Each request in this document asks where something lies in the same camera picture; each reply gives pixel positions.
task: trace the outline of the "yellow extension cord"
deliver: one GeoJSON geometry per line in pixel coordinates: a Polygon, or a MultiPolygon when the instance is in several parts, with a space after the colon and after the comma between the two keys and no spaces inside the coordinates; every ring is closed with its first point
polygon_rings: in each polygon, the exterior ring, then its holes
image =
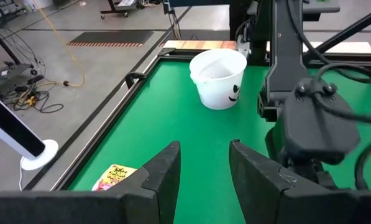
{"type": "MultiPolygon", "coordinates": [[[[86,82],[86,72],[83,70],[82,66],[80,65],[80,63],[77,61],[76,57],[73,55],[73,53],[70,51],[69,47],[66,46],[66,41],[65,39],[60,35],[60,33],[55,29],[54,25],[51,23],[51,21],[47,18],[47,16],[44,14],[43,10],[40,8],[40,5],[37,3],[37,0],[32,0],[33,3],[36,5],[36,8],[37,10],[39,10],[39,12],[43,15],[44,19],[48,22],[48,24],[50,24],[50,27],[53,29],[54,31],[54,34],[58,37],[58,39],[61,41],[61,43],[63,44],[64,48],[65,48],[65,51],[66,51],[66,54],[72,58],[72,61],[74,62],[75,66],[78,68],[78,70],[80,71],[81,73],[81,76],[82,76],[82,81],[80,84],[73,84],[73,83],[70,83],[68,81],[64,81],[62,83],[62,85],[64,86],[72,86],[72,87],[82,87],[85,82],[86,82]]],[[[55,85],[57,84],[57,82],[49,82],[49,83],[43,83],[37,87],[40,87],[40,86],[45,86],[45,85],[55,85]]]]}

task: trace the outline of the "pole base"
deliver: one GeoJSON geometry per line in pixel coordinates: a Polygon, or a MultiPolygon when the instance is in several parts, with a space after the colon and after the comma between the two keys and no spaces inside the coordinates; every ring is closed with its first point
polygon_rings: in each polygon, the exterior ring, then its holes
{"type": "Polygon", "coordinates": [[[46,145],[44,151],[35,159],[27,159],[22,157],[21,167],[24,170],[36,170],[44,165],[48,164],[58,152],[58,143],[54,140],[43,140],[43,143],[46,145]]]}

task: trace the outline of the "white bucket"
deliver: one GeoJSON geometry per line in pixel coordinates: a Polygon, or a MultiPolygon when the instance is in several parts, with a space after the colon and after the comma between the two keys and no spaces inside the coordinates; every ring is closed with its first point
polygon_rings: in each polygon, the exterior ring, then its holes
{"type": "Polygon", "coordinates": [[[202,103],[213,110],[224,110],[237,102],[246,58],[231,49],[214,49],[197,55],[190,65],[202,103]]]}

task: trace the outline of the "cable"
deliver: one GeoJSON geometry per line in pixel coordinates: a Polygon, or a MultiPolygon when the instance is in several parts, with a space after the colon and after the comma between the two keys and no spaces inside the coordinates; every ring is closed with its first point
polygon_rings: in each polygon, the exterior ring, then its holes
{"type": "MultiPolygon", "coordinates": [[[[364,75],[366,75],[368,78],[365,80],[368,80],[371,83],[371,71],[369,69],[366,69],[364,67],[356,66],[356,65],[349,65],[345,63],[332,63],[330,65],[325,65],[315,75],[313,78],[313,85],[317,82],[321,81],[322,76],[330,69],[351,69],[356,72],[360,72],[364,75]]],[[[334,116],[348,119],[351,121],[360,121],[363,123],[370,123],[371,124],[371,115],[362,115],[362,114],[354,114],[350,113],[348,111],[342,111],[339,109],[331,108],[322,98],[322,95],[320,93],[315,93],[313,96],[314,101],[316,104],[321,107],[324,111],[333,114],[334,116]]],[[[371,156],[371,143],[362,151],[362,153],[359,155],[357,162],[355,163],[355,169],[354,169],[354,176],[355,176],[355,187],[358,190],[368,190],[368,185],[364,179],[364,166],[366,161],[371,156]]]]}
{"type": "Polygon", "coordinates": [[[19,186],[19,190],[22,191],[22,162],[24,161],[24,157],[21,157],[21,160],[19,162],[19,182],[18,182],[18,186],[19,186]]]}
{"type": "Polygon", "coordinates": [[[42,58],[36,56],[35,52],[33,51],[33,49],[29,46],[29,44],[23,40],[23,38],[21,36],[19,36],[18,34],[16,34],[14,31],[10,30],[10,28],[8,28],[7,26],[6,27],[3,27],[5,28],[6,30],[10,31],[13,35],[17,36],[27,47],[29,50],[25,49],[23,46],[21,46],[21,44],[18,44],[16,42],[16,40],[12,37],[12,35],[10,35],[10,38],[12,40],[12,43],[10,43],[5,37],[2,37],[3,40],[5,40],[8,44],[12,45],[18,52],[20,52],[20,54],[22,54],[30,64],[33,65],[33,62],[34,61],[36,63],[36,67],[37,67],[37,70],[43,75],[44,79],[46,79],[48,82],[50,83],[57,83],[55,81],[51,81],[49,80],[48,78],[46,78],[46,72],[47,72],[47,67],[46,67],[46,64],[45,62],[43,61],[42,58]],[[21,48],[23,51],[29,53],[29,54],[32,54],[33,55],[33,58],[29,58],[28,56],[26,56],[19,48],[21,48]]]}
{"type": "Polygon", "coordinates": [[[368,190],[367,183],[364,179],[364,167],[366,161],[371,156],[371,143],[362,151],[359,155],[355,164],[354,176],[355,176],[355,187],[358,190],[368,190]]]}
{"type": "Polygon", "coordinates": [[[85,82],[86,82],[86,72],[83,70],[82,66],[80,65],[80,63],[77,61],[76,57],[72,54],[72,52],[70,51],[70,49],[68,48],[68,46],[66,46],[66,42],[65,42],[65,39],[60,35],[60,33],[55,29],[54,25],[51,23],[50,19],[48,19],[48,17],[44,14],[43,10],[40,8],[37,0],[32,0],[32,2],[36,5],[36,8],[37,10],[39,10],[39,12],[43,15],[44,19],[48,22],[48,24],[50,25],[50,27],[53,29],[55,35],[58,37],[58,39],[61,41],[61,43],[63,44],[64,48],[65,48],[65,51],[66,53],[68,54],[68,56],[71,57],[72,61],[74,62],[75,66],[78,68],[78,70],[80,71],[81,73],[81,76],[82,76],[82,81],[80,84],[73,84],[73,83],[70,83],[69,81],[64,81],[63,82],[63,85],[64,86],[72,86],[72,87],[82,87],[85,82]]]}
{"type": "Polygon", "coordinates": [[[26,56],[23,52],[21,52],[21,51],[18,49],[17,46],[15,46],[13,43],[9,42],[9,41],[6,39],[6,37],[4,37],[3,35],[0,34],[0,37],[1,37],[2,40],[5,40],[8,44],[10,44],[11,46],[13,46],[14,50],[16,50],[17,53],[19,53],[19,56],[21,57],[21,60],[22,60],[21,63],[23,63],[23,61],[25,61],[24,58],[22,58],[22,56],[23,56],[23,57],[25,57],[25,59],[26,59],[26,60],[27,60],[31,65],[33,65],[31,59],[28,58],[28,56],[26,56]]]}
{"type": "Polygon", "coordinates": [[[176,12],[174,9],[172,9],[168,13],[168,20],[170,21],[170,28],[172,29],[174,38],[176,40],[181,40],[181,28],[180,28],[180,23],[178,21],[176,12]]]}
{"type": "Polygon", "coordinates": [[[242,29],[242,27],[244,25],[246,25],[247,22],[249,22],[248,19],[246,21],[244,21],[243,23],[241,23],[240,26],[236,29],[236,31],[235,31],[235,40],[237,40],[237,36],[239,35],[239,31],[242,29]]]}
{"type": "MultiPolygon", "coordinates": [[[[320,82],[321,77],[328,70],[335,70],[340,75],[342,75],[342,76],[344,76],[344,77],[346,77],[350,80],[353,80],[353,81],[357,81],[357,82],[360,82],[360,83],[371,84],[371,71],[369,69],[366,69],[364,67],[355,66],[355,65],[349,65],[349,64],[345,64],[345,63],[331,63],[320,52],[318,52],[318,50],[316,50],[311,45],[309,40],[304,35],[301,27],[299,26],[299,23],[297,23],[297,19],[295,17],[295,10],[294,10],[293,3],[292,3],[291,0],[287,0],[287,8],[288,8],[288,12],[290,14],[291,23],[292,23],[293,28],[295,29],[296,33],[298,34],[299,39],[307,46],[307,48],[310,51],[312,51],[312,53],[314,53],[323,63],[326,64],[326,66],[323,66],[321,69],[319,69],[319,72],[316,74],[316,76],[313,80],[313,84],[316,83],[316,82],[320,82]],[[338,70],[338,69],[353,70],[353,71],[359,72],[359,73],[367,76],[367,78],[359,78],[359,77],[355,77],[355,76],[352,76],[352,75],[348,75],[348,74],[344,73],[342,70],[338,70]]],[[[350,113],[348,111],[341,111],[339,109],[331,108],[323,100],[320,93],[315,93],[312,97],[314,98],[314,101],[316,102],[316,104],[318,106],[320,106],[324,111],[333,114],[334,116],[338,116],[340,118],[348,119],[348,120],[352,120],[352,121],[360,121],[360,122],[363,122],[363,123],[370,123],[371,124],[371,116],[361,115],[361,114],[354,114],[354,113],[350,113]]],[[[365,162],[370,157],[370,155],[371,155],[371,144],[369,144],[362,151],[362,153],[359,155],[359,157],[357,159],[357,162],[355,164],[355,171],[354,171],[355,186],[359,190],[369,189],[368,186],[367,186],[366,181],[364,180],[363,169],[364,169],[365,162]]]]}
{"type": "Polygon", "coordinates": [[[42,106],[40,108],[36,108],[35,106],[33,106],[33,108],[35,108],[35,110],[37,110],[37,111],[39,111],[41,113],[55,113],[55,112],[60,111],[60,110],[63,109],[64,105],[61,104],[61,103],[55,103],[53,105],[45,106],[47,100],[50,98],[50,93],[48,91],[40,91],[39,94],[40,94],[40,96],[39,96],[38,101],[44,100],[44,102],[43,102],[43,104],[42,104],[42,106]],[[48,108],[52,108],[54,106],[56,106],[58,108],[55,109],[55,110],[46,111],[48,108]]]}
{"type": "MultiPolygon", "coordinates": [[[[304,35],[303,30],[299,26],[300,23],[297,21],[297,18],[295,16],[296,13],[295,13],[295,9],[293,7],[292,0],[287,0],[287,9],[288,9],[288,12],[289,12],[289,15],[290,15],[290,20],[291,20],[291,23],[293,25],[293,28],[295,29],[295,31],[297,33],[297,36],[299,37],[300,41],[302,41],[307,46],[307,48],[310,51],[312,51],[312,53],[314,53],[323,63],[325,63],[326,65],[330,64],[331,62],[326,57],[324,57],[321,53],[319,53],[318,50],[316,50],[311,45],[311,43],[309,42],[307,37],[304,35]]],[[[344,77],[346,77],[350,80],[353,80],[353,81],[357,81],[357,82],[361,82],[361,83],[371,83],[371,79],[369,79],[369,78],[358,78],[358,77],[346,74],[341,70],[336,70],[336,72],[340,73],[342,76],[344,76],[344,77]]]]}

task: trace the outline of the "caster wheel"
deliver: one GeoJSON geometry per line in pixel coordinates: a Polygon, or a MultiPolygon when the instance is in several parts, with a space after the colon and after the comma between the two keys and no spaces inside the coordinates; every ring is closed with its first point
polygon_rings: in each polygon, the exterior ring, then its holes
{"type": "Polygon", "coordinates": [[[32,69],[32,70],[30,71],[30,74],[31,74],[31,75],[37,75],[37,71],[34,70],[34,69],[32,69]]]}

